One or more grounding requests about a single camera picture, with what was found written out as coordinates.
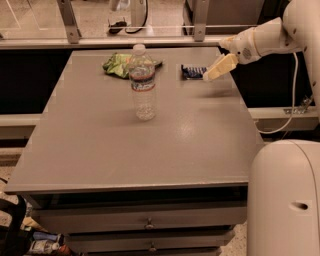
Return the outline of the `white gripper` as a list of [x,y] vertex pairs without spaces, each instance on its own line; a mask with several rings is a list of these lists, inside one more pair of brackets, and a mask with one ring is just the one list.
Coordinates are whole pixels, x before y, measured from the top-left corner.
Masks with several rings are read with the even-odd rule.
[[240,64],[249,64],[259,59],[259,54],[254,42],[254,28],[249,28],[239,34],[223,38],[219,45],[229,51],[222,54],[203,74],[204,81],[216,78],[234,70]]

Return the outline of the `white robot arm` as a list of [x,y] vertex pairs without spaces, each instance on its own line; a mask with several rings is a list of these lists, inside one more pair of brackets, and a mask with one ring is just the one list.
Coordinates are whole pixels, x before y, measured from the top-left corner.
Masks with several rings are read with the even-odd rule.
[[[214,80],[270,54],[302,53],[320,105],[320,0],[289,0],[279,18],[226,38]],[[320,256],[320,143],[290,137],[264,146],[249,171],[247,256]]]

